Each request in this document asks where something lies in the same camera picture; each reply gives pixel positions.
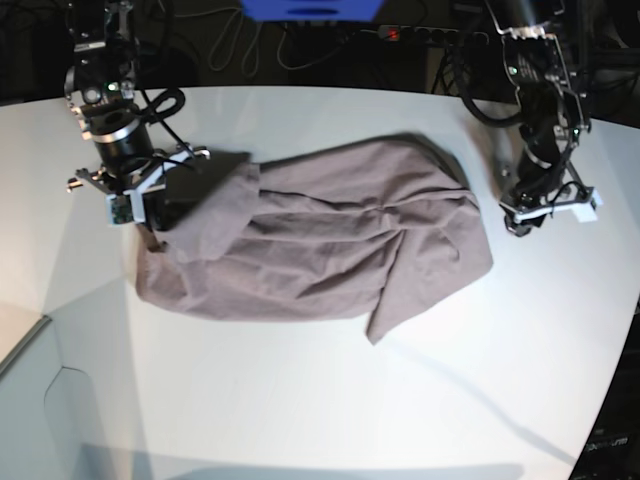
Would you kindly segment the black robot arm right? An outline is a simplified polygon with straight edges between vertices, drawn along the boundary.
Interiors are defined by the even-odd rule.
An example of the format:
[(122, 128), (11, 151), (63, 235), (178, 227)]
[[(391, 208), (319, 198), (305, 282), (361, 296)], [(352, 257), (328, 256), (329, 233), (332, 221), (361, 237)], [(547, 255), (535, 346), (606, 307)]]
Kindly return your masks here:
[(160, 251), (152, 224), (157, 196), (166, 175), (184, 167), (195, 151), (174, 131), (177, 149), (168, 154), (153, 146), (148, 126), (166, 128), (167, 118), (185, 104), (183, 92), (170, 88), (140, 107), (146, 94), (141, 83), (139, 42), (131, 1), (71, 1), (68, 30), (73, 39), (73, 64), (64, 96), (78, 121), (83, 139), (95, 146), (100, 166), (79, 169), (67, 182), (68, 191), (91, 185), (105, 197), (107, 218), (114, 226), (133, 224), (145, 247)]

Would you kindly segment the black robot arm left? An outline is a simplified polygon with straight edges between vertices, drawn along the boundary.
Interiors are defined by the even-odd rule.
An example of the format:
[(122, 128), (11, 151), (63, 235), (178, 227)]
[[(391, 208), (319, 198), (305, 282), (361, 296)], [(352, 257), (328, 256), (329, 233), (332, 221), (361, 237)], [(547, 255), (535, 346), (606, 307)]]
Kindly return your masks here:
[[(518, 110), (492, 117), (473, 100), (464, 80), (467, 38), (491, 23), (500, 39), (502, 63)], [(524, 237), (547, 218), (571, 212), (592, 222), (603, 200), (572, 162), (582, 135), (592, 129), (594, 96), (618, 83), (596, 82), (604, 71), (631, 73), (639, 80), (639, 44), (606, 48), (583, 1), (487, 1), (452, 46), (454, 82), (467, 110), (482, 124), (516, 127), (523, 141), (520, 160), (503, 167), (506, 180), (499, 206), (505, 228)]]

